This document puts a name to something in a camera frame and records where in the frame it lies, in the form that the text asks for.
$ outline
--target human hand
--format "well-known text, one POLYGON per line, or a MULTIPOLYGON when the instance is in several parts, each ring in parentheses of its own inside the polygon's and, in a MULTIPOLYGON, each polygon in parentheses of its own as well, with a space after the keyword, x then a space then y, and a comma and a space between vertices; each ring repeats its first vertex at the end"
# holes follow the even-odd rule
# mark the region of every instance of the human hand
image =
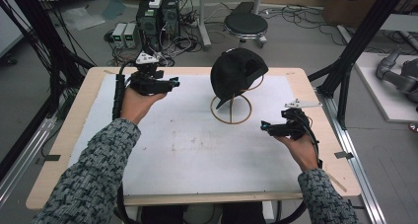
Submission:
POLYGON ((286 145, 293 159, 301 167, 302 172, 317 168, 316 153, 312 140, 308 135, 305 134, 298 140, 287 137, 274 138, 286 145))
POLYGON ((126 118, 135 124, 138 124, 141 119, 148 113, 150 107, 154 102, 164 98, 166 94, 156 94, 153 96, 142 96, 131 88, 126 88, 123 97, 121 118, 126 118))

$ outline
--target stool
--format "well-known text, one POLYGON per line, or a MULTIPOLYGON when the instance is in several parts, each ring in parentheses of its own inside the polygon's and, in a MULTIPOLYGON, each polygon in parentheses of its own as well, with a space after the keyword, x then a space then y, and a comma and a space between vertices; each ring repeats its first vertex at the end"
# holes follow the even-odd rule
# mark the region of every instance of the stool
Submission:
POLYGON ((239 48, 246 39, 257 39, 267 33, 268 24, 262 17, 252 13, 233 13, 225 18, 224 28, 240 39, 239 48))

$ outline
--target white device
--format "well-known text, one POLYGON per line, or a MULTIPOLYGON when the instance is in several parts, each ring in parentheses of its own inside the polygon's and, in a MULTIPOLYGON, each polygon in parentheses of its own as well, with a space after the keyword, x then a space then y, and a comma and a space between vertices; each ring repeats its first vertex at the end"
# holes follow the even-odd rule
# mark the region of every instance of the white device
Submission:
POLYGON ((139 42, 139 32, 136 24, 127 24, 123 35, 125 37, 126 47, 136 48, 136 45, 138 45, 139 42))
POLYGON ((123 33, 125 32, 126 24, 117 24, 114 29, 111 37, 113 38, 114 45, 116 48, 125 48, 125 37, 123 33))
POLYGON ((149 55, 149 54, 145 53, 144 51, 142 51, 138 55, 138 58, 136 58, 135 63, 136 64, 147 64, 147 63, 158 63, 159 61, 160 61, 160 55, 159 54, 149 55))
POLYGON ((154 1, 150 2, 150 8, 159 9, 160 6, 161 6, 161 1, 162 0, 154 0, 154 1))
POLYGON ((322 107, 322 103, 313 103, 313 102, 307 102, 307 101, 301 101, 299 99, 296 99, 295 101, 285 104, 285 108, 315 108, 315 107, 322 107))

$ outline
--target knit sweater sleeve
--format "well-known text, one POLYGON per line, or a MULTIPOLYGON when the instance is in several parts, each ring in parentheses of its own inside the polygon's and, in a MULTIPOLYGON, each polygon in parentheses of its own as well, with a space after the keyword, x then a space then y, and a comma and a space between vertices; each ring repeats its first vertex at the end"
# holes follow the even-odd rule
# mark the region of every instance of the knit sweater sleeve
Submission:
POLYGON ((88 143, 77 163, 62 174, 33 223, 108 223, 128 157, 141 132, 116 119, 88 143))
POLYGON ((303 172, 298 181, 312 223, 359 223, 353 207, 334 189, 324 170, 303 172))

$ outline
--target handheld controller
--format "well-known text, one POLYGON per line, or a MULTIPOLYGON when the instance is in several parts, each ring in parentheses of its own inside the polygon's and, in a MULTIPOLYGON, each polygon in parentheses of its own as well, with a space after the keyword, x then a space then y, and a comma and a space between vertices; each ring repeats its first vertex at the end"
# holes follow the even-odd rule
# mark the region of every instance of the handheld controller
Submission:
POLYGON ((261 121, 261 130, 267 131, 270 136, 291 136, 298 140, 307 132, 306 127, 310 122, 301 109, 287 109, 282 111, 282 117, 287 121, 284 124, 271 124, 266 121, 261 121))
POLYGON ((174 87, 178 87, 178 77, 170 80, 159 80, 163 78, 164 71, 156 71, 155 65, 142 65, 138 67, 138 71, 130 77, 129 87, 137 93, 147 96, 153 94, 163 94, 171 92, 174 87))

